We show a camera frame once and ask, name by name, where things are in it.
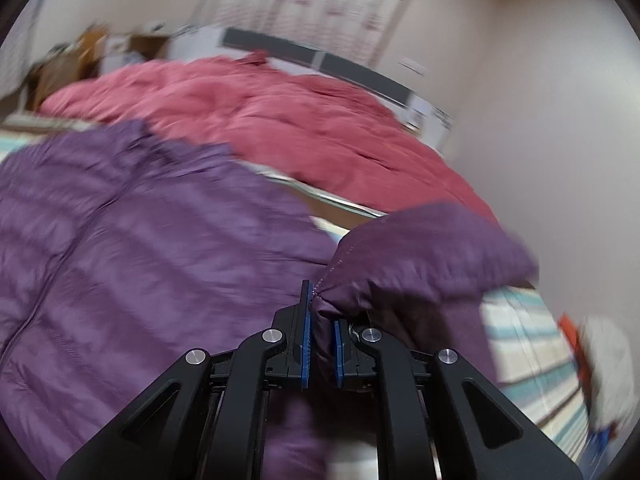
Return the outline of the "red quilted comforter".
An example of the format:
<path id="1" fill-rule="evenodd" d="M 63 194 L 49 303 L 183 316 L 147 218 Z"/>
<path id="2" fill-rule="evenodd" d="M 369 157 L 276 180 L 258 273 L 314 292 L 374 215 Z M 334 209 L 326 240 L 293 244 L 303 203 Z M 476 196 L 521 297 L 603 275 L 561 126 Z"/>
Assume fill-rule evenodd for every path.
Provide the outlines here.
<path id="1" fill-rule="evenodd" d="M 374 96 L 339 79 L 277 70 L 260 52 L 128 65 L 68 84 L 39 110 L 101 124 L 143 119 L 166 139 L 227 143 L 239 159 L 382 212 L 449 200 L 495 217 Z"/>

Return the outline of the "white orange cloth bundle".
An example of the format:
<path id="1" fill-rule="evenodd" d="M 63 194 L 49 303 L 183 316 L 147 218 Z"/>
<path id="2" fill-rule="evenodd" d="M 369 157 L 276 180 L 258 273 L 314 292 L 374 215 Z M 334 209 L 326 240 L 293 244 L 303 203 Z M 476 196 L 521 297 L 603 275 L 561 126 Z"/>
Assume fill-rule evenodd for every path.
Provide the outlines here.
<path id="1" fill-rule="evenodd" d="M 558 324 L 574 351 L 590 430 L 611 442 L 629 426 L 639 402 L 629 339 L 601 315 L 575 323 L 563 314 Z"/>

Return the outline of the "white grey bed headboard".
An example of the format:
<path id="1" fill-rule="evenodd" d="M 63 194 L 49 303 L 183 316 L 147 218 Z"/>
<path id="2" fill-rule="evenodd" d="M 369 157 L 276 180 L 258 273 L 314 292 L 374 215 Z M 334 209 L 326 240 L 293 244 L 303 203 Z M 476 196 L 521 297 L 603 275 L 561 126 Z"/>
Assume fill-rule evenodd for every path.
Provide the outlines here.
<path id="1" fill-rule="evenodd" d="M 423 144 L 440 152 L 451 118 L 408 87 L 347 58 L 283 38 L 234 27 L 186 27 L 169 39 L 166 58 L 195 61 L 225 55 L 242 58 L 254 51 L 268 54 L 269 63 L 291 75 L 322 75 L 349 82 L 375 96 Z"/>

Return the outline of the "patterned white curtain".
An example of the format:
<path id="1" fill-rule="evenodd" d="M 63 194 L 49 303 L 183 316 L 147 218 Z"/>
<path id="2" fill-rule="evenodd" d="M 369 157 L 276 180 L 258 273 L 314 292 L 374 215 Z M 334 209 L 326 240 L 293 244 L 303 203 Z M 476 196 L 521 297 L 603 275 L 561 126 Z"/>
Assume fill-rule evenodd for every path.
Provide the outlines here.
<path id="1" fill-rule="evenodd" d="M 362 65 L 382 53 L 408 0 L 205 0 L 206 24 L 304 44 Z"/>

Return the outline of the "wooden bedside desk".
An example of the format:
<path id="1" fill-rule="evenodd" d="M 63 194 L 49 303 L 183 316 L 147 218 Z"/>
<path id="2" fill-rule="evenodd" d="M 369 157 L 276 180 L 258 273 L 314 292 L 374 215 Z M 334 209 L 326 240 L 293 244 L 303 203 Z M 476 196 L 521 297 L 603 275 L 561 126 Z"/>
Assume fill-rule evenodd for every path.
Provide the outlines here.
<path id="1" fill-rule="evenodd" d="M 162 32 L 114 34 L 107 26 L 91 25 L 75 41 L 57 44 L 35 62 L 26 79 L 26 110 L 39 110 L 45 99 L 74 82 L 162 58 L 169 39 Z"/>

